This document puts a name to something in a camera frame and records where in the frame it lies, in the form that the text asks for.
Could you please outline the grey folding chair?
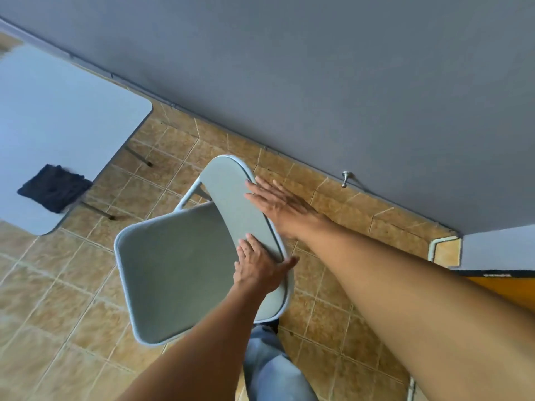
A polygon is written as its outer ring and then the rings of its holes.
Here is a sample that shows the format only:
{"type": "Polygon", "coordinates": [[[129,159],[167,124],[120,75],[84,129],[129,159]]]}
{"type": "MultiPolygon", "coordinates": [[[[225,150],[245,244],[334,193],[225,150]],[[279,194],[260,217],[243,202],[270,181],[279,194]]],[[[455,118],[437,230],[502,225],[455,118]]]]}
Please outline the grey folding chair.
{"type": "Polygon", "coordinates": [[[244,196],[247,164],[224,154],[201,171],[176,208],[132,224],[114,242],[135,339],[166,344],[190,330],[233,285],[236,247],[253,235],[278,263],[288,258],[273,223],[244,196]]]}

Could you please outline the orange door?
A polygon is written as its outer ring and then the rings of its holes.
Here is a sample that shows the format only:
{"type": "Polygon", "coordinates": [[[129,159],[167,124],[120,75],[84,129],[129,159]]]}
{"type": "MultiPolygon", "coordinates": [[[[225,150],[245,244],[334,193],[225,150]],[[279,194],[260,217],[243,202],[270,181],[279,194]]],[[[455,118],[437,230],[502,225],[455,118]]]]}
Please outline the orange door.
{"type": "Polygon", "coordinates": [[[535,314],[535,270],[450,270],[535,314]]]}

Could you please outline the person's leg in blue jeans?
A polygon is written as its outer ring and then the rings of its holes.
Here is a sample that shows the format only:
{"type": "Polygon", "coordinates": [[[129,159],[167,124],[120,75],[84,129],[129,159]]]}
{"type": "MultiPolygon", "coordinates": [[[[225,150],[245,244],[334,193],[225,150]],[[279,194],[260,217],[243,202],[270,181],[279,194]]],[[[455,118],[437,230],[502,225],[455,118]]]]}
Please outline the person's leg in blue jeans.
{"type": "Polygon", "coordinates": [[[243,369],[249,401],[319,401],[269,326],[251,330],[243,369]]]}

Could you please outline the person's right forearm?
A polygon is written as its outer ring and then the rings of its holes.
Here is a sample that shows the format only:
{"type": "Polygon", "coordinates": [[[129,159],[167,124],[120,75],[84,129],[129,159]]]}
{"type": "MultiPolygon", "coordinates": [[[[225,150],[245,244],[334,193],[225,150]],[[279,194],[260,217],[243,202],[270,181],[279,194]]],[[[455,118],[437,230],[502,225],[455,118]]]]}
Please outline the person's right forearm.
{"type": "Polygon", "coordinates": [[[320,257],[430,401],[535,401],[535,314],[323,216],[281,229],[320,257]]]}

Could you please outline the black shoe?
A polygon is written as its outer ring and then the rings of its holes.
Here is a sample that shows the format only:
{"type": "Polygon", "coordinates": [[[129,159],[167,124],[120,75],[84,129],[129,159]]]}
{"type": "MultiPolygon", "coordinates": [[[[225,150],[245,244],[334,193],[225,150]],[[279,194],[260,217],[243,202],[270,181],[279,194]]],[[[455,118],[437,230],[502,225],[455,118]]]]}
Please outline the black shoe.
{"type": "Polygon", "coordinates": [[[271,331],[273,331],[277,335],[278,334],[278,327],[279,327],[279,319],[277,318],[277,319],[274,319],[272,321],[267,321],[267,322],[262,322],[262,323],[255,323],[253,325],[254,328],[259,327],[259,326],[268,328],[268,329],[270,329],[271,331]]]}

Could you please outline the person's left forearm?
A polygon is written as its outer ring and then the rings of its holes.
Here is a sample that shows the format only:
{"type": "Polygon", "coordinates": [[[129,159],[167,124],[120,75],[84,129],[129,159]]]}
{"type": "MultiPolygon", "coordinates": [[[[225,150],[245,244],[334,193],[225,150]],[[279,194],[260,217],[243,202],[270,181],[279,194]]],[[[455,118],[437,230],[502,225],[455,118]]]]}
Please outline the person's left forearm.
{"type": "Polygon", "coordinates": [[[234,401],[254,317],[265,296],[265,284],[235,283],[117,401],[234,401]]]}

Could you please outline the dark folded cloth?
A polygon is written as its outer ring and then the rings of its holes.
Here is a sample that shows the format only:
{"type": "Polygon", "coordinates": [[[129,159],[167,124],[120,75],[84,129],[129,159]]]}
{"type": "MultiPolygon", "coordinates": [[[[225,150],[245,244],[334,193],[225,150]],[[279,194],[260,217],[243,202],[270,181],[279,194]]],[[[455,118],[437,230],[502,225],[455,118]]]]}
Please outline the dark folded cloth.
{"type": "Polygon", "coordinates": [[[47,211],[62,214],[87,193],[93,182],[60,165],[46,164],[17,190],[17,194],[36,202],[47,211]]]}

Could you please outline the person's right hand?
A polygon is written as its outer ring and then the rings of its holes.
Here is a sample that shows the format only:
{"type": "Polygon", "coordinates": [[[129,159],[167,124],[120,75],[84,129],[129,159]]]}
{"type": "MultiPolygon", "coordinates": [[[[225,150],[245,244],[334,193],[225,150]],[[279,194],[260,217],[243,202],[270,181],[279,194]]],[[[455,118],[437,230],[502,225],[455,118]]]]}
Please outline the person's right hand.
{"type": "Polygon", "coordinates": [[[303,198],[286,189],[277,180],[268,182],[256,176],[246,181],[245,197],[254,204],[284,237],[310,243],[337,228],[327,216],[318,213],[303,198]]]}

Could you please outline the white folding table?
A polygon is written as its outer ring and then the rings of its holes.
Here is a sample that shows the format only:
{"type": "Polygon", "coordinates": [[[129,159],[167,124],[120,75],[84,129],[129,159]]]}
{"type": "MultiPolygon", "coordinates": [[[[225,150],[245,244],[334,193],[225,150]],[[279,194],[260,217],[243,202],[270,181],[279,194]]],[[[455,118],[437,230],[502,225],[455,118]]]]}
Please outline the white folding table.
{"type": "Polygon", "coordinates": [[[150,100],[33,46],[0,57],[0,220],[46,235],[54,214],[17,194],[45,165],[94,182],[151,114],[150,100]]]}

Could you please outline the person's left hand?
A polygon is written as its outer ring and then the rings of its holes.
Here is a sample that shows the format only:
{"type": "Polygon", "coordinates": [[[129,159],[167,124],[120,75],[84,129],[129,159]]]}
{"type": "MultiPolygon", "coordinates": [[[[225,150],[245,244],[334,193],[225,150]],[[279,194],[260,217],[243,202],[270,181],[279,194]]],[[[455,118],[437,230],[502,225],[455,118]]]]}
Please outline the person's left hand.
{"type": "Polygon", "coordinates": [[[276,290],[287,277],[278,276],[277,262],[253,235],[246,234],[237,245],[238,261],[235,262],[234,286],[246,287],[263,296],[276,290]]]}

